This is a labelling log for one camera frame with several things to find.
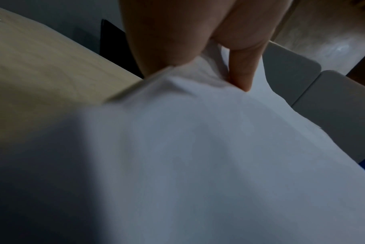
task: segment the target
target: gray panel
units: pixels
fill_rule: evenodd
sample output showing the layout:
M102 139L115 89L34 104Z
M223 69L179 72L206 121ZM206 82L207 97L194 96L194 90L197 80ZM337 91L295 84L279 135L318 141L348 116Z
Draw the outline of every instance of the gray panel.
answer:
M123 29L117 0L0 0L0 7L47 25L96 53L103 18Z
M365 159L365 87L324 71L293 109L319 125L353 160Z
M272 90L292 106L318 77L321 66L270 42L263 54L265 75Z

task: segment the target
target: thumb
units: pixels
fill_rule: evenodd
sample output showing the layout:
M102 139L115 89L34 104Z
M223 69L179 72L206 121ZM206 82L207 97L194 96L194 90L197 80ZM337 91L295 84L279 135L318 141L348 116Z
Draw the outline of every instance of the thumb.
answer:
M252 81L268 41L254 47L231 50L229 53L230 83L241 90L249 91Z

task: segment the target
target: gray cushion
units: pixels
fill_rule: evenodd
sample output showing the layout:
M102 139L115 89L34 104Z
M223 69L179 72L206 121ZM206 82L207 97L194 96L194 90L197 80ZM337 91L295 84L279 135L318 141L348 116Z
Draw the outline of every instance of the gray cushion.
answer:
M293 109L319 125L353 160L365 159L365 87L323 71Z
M320 64L270 42L263 54L265 75L272 90L292 106L318 77Z

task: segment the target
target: hand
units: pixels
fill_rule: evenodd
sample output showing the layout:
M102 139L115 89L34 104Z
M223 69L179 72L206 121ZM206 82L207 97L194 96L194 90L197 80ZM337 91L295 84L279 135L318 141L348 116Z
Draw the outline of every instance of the hand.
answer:
M230 82L250 90L259 59L292 0L120 0L145 76L190 62L209 39L230 49Z

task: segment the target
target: wooden table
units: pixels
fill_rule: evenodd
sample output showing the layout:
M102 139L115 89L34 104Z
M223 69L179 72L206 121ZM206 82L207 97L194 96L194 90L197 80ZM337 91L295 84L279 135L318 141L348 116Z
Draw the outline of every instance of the wooden table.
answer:
M140 80L45 25L0 8L0 146Z

